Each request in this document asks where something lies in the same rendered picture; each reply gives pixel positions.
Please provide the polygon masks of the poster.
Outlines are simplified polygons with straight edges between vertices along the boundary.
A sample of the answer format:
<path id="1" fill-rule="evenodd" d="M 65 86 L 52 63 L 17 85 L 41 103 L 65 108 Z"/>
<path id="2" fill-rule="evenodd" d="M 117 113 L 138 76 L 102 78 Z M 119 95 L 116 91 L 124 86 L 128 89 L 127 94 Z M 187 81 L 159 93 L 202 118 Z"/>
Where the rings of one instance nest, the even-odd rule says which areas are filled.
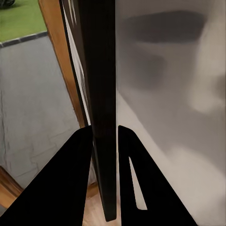
<path id="1" fill-rule="evenodd" d="M 117 218 L 116 0 L 59 0 L 106 222 Z"/>

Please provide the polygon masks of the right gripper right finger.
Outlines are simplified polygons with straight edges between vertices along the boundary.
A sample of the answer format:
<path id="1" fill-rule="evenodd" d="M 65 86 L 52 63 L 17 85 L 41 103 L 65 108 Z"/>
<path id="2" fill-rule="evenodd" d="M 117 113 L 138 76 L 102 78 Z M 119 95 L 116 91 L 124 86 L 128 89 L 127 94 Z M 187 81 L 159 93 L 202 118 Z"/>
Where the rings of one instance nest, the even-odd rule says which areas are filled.
<path id="1" fill-rule="evenodd" d="M 118 126 L 121 226 L 198 226 L 136 133 Z M 147 210 L 136 205 L 129 157 Z"/>

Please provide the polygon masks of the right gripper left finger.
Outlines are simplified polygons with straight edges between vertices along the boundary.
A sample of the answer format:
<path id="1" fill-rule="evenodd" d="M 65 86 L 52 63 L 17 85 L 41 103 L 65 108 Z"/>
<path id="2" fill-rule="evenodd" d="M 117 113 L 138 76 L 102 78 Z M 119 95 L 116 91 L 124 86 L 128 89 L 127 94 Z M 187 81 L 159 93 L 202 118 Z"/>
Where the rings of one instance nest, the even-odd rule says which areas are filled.
<path id="1" fill-rule="evenodd" d="M 82 226 L 92 126 L 73 133 L 8 210 L 0 226 Z"/>

